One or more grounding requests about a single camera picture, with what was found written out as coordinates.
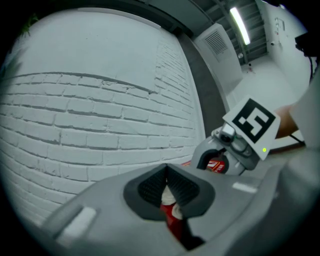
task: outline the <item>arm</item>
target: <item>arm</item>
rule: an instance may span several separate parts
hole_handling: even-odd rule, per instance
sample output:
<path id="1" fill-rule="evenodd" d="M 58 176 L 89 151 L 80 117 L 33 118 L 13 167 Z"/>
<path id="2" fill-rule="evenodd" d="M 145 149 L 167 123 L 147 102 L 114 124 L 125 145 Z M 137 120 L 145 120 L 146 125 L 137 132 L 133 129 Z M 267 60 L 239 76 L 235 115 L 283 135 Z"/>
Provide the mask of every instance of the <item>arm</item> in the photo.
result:
<path id="1" fill-rule="evenodd" d="M 279 130 L 275 137 L 276 139 L 289 136 L 298 130 L 295 121 L 292 119 L 289 113 L 292 107 L 293 104 L 282 106 L 275 111 L 281 118 Z"/>

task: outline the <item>camera lens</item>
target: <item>camera lens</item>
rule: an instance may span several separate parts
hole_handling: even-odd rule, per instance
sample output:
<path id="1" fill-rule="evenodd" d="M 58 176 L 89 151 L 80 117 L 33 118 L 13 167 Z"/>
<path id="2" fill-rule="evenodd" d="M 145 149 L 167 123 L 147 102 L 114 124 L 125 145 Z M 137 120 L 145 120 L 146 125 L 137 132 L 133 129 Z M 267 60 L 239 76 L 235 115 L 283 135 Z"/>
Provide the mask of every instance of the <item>camera lens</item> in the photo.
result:
<path id="1" fill-rule="evenodd" d="M 223 141 L 223 142 L 226 142 L 226 143 L 229 143 L 231 141 L 231 138 L 226 136 L 226 135 L 221 135 L 220 136 L 220 139 Z"/>

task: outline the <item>white air conditioner unit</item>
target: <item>white air conditioner unit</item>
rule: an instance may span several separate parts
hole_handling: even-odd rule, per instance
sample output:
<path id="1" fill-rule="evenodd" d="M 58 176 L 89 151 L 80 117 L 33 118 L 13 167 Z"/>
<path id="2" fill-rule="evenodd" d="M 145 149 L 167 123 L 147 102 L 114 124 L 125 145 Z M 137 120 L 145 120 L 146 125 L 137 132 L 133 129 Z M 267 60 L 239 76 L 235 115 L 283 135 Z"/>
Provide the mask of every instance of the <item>white air conditioner unit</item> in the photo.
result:
<path id="1" fill-rule="evenodd" d="M 241 66 L 230 38 L 220 24 L 215 23 L 193 40 L 217 83 L 228 111 L 228 95 L 243 79 Z"/>

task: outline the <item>white brick wall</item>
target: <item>white brick wall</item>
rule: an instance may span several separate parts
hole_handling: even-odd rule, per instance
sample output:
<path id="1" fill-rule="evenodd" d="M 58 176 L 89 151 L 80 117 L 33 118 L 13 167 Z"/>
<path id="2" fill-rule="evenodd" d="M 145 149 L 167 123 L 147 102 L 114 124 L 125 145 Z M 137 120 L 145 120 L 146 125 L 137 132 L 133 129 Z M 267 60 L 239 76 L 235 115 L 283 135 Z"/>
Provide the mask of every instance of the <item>white brick wall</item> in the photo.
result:
<path id="1" fill-rule="evenodd" d="M 96 181 L 190 160 L 191 85 L 178 40 L 159 33 L 155 91 L 63 73 L 2 81 L 0 164 L 17 211 L 41 223 Z"/>

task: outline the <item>ceiling light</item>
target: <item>ceiling light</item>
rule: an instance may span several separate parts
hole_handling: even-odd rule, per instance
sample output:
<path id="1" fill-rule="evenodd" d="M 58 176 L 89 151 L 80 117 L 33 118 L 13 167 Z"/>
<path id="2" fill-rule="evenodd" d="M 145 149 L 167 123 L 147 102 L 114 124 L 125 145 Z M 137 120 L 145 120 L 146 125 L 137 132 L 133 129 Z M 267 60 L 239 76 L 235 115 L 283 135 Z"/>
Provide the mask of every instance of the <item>ceiling light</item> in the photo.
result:
<path id="1" fill-rule="evenodd" d="M 248 32 L 246 30 L 246 27 L 245 27 L 245 24 L 237 10 L 236 7 L 233 7 L 231 10 L 230 10 L 236 24 L 238 25 L 239 29 L 240 29 L 240 32 L 241 32 L 241 35 L 242 35 L 242 38 L 243 38 L 243 41 L 246 45 L 250 44 L 250 39 L 249 39 L 249 36 L 248 36 Z"/>

